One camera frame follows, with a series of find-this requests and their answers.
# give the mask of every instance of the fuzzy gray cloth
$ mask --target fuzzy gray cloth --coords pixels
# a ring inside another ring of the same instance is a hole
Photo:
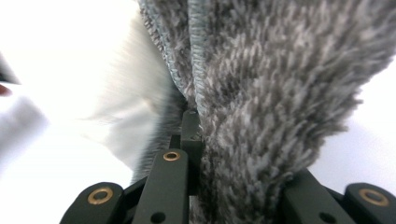
[[[315,161],[326,136],[345,129],[360,85],[395,52],[393,0],[140,6],[202,122],[206,148],[192,223],[276,221],[282,186]]]

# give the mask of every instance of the gray fur fabric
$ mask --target gray fur fabric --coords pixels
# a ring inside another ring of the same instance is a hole
[[[393,0],[140,2],[205,138],[192,223],[273,223],[282,186],[390,62]]]

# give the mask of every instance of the white fur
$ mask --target white fur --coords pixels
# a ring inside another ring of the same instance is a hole
[[[171,83],[135,1],[0,0],[0,52],[50,120],[134,166]]]

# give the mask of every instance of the brass insert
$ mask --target brass insert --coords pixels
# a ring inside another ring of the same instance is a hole
[[[163,154],[163,159],[166,161],[177,161],[180,159],[180,154],[177,152],[171,151]]]
[[[359,190],[359,195],[364,199],[364,201],[366,201],[368,203],[372,203],[372,204],[382,206],[382,207],[386,207],[389,205],[388,198],[376,190],[361,189],[361,190]]]
[[[104,197],[98,197],[97,194],[103,192],[104,193]],[[108,200],[111,199],[111,197],[113,197],[113,190],[109,187],[105,187],[105,188],[99,188],[94,190],[90,196],[88,196],[88,202],[91,204],[102,204],[102,203],[106,203]]]

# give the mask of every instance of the gray plush material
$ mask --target gray plush material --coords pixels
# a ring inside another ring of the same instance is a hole
[[[315,161],[326,136],[346,129],[360,85],[395,52],[393,0],[140,6],[202,122],[206,148],[192,223],[276,222],[282,186]]]

